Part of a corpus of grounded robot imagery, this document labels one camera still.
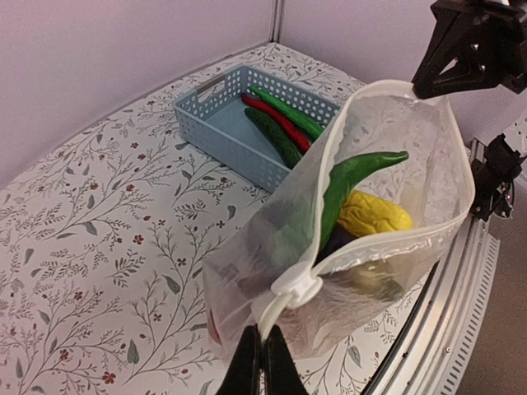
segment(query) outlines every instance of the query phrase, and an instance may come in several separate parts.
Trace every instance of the white table surface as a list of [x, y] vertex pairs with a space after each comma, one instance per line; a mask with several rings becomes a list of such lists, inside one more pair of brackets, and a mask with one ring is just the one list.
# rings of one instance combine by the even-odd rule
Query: white table surface
[[[361, 86], [267, 44], [111, 114], [16, 178], [0, 192], [1, 394], [215, 393], [225, 366], [208, 350], [201, 262], [267, 194], [186, 144], [171, 103], [239, 63], [339, 104]], [[360, 393], [421, 288], [299, 360], [308, 391]]]

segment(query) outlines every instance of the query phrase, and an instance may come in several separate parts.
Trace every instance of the plastic bag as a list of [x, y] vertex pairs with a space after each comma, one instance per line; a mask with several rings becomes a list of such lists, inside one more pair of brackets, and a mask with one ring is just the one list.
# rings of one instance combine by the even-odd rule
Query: plastic bag
[[[333, 165], [357, 154], [407, 151], [357, 189], [398, 203], [411, 230], [370, 235], [313, 267]], [[450, 247], [474, 197], [446, 97], [418, 100], [412, 84], [357, 91], [249, 222], [203, 266], [212, 349], [229, 360], [247, 325], [276, 323], [295, 358], [319, 356], [413, 286]]]

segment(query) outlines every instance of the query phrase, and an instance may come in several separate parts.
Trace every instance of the table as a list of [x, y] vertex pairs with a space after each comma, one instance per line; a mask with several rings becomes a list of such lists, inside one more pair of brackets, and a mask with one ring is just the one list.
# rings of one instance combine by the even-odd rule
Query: table
[[[174, 81], [95, 123], [0, 192], [0, 393], [214, 394], [201, 263], [266, 192], [179, 136], [171, 104], [239, 63], [342, 104], [362, 84], [266, 44]], [[426, 278], [327, 355], [300, 360], [310, 393], [358, 394]]]

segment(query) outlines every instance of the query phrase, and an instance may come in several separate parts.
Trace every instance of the gray basket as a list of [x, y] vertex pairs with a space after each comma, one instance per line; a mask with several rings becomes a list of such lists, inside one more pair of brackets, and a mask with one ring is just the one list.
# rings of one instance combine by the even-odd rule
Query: gray basket
[[338, 106], [252, 67], [214, 77], [174, 102], [183, 138], [251, 182], [274, 192], [289, 169], [264, 135], [245, 117], [240, 94], [256, 85], [326, 126]]

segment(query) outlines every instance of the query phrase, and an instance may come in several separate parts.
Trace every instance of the wall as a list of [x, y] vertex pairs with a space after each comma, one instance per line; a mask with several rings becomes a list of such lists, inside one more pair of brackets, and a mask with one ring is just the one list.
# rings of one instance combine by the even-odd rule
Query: wall
[[[282, 42], [372, 82], [410, 81], [426, 52], [436, 20], [433, 1], [286, 0]], [[465, 141], [489, 142], [527, 106], [527, 92], [502, 86], [452, 95]]]
[[272, 0], [1, 1], [0, 188], [60, 142], [268, 39]]

